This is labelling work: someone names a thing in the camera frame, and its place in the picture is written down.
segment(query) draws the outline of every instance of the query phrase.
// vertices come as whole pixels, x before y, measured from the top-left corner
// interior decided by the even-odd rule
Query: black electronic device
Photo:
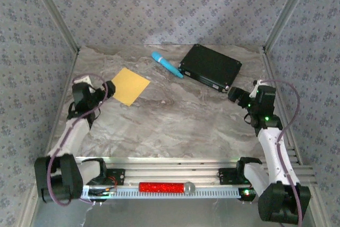
[[[180,62],[182,74],[220,92],[226,92],[234,82],[242,63],[202,45],[195,44]]]

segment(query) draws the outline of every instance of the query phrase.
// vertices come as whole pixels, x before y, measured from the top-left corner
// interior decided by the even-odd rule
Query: wall
[[[14,226],[74,54],[41,0],[0,5],[0,226]]]
[[[78,45],[263,45],[286,0],[54,0]]]
[[[317,175],[334,226],[340,226],[340,1],[300,0],[269,54],[275,76],[301,95],[297,142]],[[294,94],[282,88],[291,113]]]

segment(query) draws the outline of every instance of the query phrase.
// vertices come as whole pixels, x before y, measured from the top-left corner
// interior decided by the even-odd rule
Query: blue marker
[[[184,76],[180,73],[180,71],[172,66],[166,59],[164,59],[160,53],[153,52],[151,53],[152,58],[162,64],[167,70],[169,70],[172,74],[178,76],[179,78],[184,78]]]

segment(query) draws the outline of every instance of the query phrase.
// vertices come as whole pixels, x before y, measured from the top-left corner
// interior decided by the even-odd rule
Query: red tube
[[[183,183],[151,183],[141,182],[139,183],[140,192],[170,192],[174,194],[184,193]]]

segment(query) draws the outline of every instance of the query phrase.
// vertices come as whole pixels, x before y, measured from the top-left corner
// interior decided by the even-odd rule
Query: marble surface
[[[243,121],[246,110],[222,94],[189,77],[180,79],[151,58],[159,51],[178,66],[191,45],[129,46],[114,55],[82,47],[73,75],[96,73],[112,79],[122,68],[151,81],[127,107],[109,99],[85,137],[77,156],[111,157],[260,157],[264,153],[254,130]],[[260,54],[237,46],[207,46],[242,62],[234,86],[252,89],[264,78]],[[100,82],[92,79],[95,87]],[[54,136],[61,136],[67,109],[73,101],[71,86]]]

